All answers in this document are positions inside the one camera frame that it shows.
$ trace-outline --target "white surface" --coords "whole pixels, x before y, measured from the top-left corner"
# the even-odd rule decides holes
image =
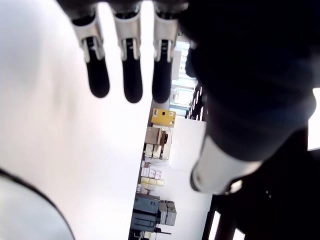
[[[174,201],[177,211],[175,225],[160,225],[163,232],[157,240],[201,240],[212,195],[194,191],[190,186],[190,174],[198,159],[206,123],[184,118],[176,118],[172,131],[170,167],[156,167],[161,171],[164,186],[157,186],[151,195]]]
[[[110,92],[97,99],[58,4],[0,1],[0,166],[47,194],[77,240],[128,239],[152,98],[152,9],[151,2],[142,5],[143,98],[130,104],[105,3],[99,11]],[[120,165],[121,178],[114,171]]]
[[[206,123],[203,121],[175,119],[169,156],[171,168],[191,173],[199,158],[205,131]]]
[[[218,226],[219,226],[219,221],[220,221],[220,213],[215,211],[213,215],[213,221],[211,225],[211,230],[209,234],[209,240],[215,240]]]
[[[172,233],[172,235],[158,233],[156,240],[201,240],[208,212],[186,209],[176,211],[174,226],[159,225],[163,232]]]
[[[314,114],[309,119],[308,128],[308,150],[320,149],[320,88],[314,88],[313,94],[317,107]]]

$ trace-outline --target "robotic hand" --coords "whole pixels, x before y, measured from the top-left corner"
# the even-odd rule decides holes
[[[125,97],[137,103],[143,91],[141,1],[104,1],[113,11]],[[109,92],[109,78],[98,0],[57,2],[69,16],[84,51],[91,92],[103,98]],[[179,23],[196,43],[188,60],[208,93],[206,134],[190,179],[196,191],[236,192],[241,182],[234,180],[256,171],[313,114],[310,49],[319,47],[320,8],[299,2],[154,0],[154,100],[163,103],[170,95]]]
[[[109,92],[109,77],[99,21],[98,0],[57,0],[69,16],[79,44],[84,51],[91,92],[98,98]],[[123,85],[126,99],[137,103],[142,98],[140,71],[140,0],[107,0],[115,22],[121,49]],[[170,96],[173,50],[178,35],[179,13],[188,7],[186,0],[154,2],[154,73],[153,98],[164,103]]]

